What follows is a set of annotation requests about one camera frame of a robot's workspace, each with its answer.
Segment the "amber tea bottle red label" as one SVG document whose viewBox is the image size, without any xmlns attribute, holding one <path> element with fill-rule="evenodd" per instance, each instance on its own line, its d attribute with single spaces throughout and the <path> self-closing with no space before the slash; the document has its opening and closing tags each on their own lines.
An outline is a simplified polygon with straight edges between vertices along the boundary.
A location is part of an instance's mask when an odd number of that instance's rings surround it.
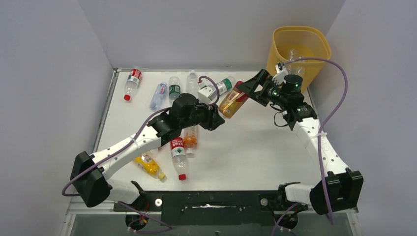
<svg viewBox="0 0 417 236">
<path fill-rule="evenodd" d="M 248 100 L 249 97 L 237 88 L 242 83 L 243 81 L 237 81 L 218 107 L 218 111 L 223 118 L 230 119 Z"/>
</svg>

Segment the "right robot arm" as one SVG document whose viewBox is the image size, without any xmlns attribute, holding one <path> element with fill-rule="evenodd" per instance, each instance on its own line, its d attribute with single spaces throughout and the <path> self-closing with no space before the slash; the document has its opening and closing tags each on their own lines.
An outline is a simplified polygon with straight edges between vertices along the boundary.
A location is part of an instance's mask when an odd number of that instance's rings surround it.
<svg viewBox="0 0 417 236">
<path fill-rule="evenodd" d="M 284 210 L 296 203 L 311 206 L 319 215 L 357 206 L 363 185 L 360 171 L 353 171 L 336 153 L 314 109 L 301 93 L 303 79 L 283 70 L 275 76 L 262 69 L 256 76 L 237 86 L 257 103 L 278 105 L 283 119 L 316 161 L 321 180 L 313 186 L 291 182 L 279 186 L 277 205 Z"/>
</svg>

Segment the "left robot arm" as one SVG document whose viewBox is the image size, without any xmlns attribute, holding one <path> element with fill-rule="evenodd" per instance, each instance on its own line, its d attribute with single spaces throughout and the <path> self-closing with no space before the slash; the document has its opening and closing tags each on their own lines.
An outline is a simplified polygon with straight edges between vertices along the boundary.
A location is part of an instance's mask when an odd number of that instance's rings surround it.
<svg viewBox="0 0 417 236">
<path fill-rule="evenodd" d="M 104 150 L 76 155 L 70 182 L 87 207 L 104 201 L 131 204 L 144 193 L 134 180 L 115 180 L 112 176 L 142 154 L 157 149 L 179 137 L 183 129 L 199 125 L 213 131 L 225 120 L 216 104 L 207 105 L 193 95 L 184 93 L 172 107 L 151 114 L 139 130 Z"/>
</svg>

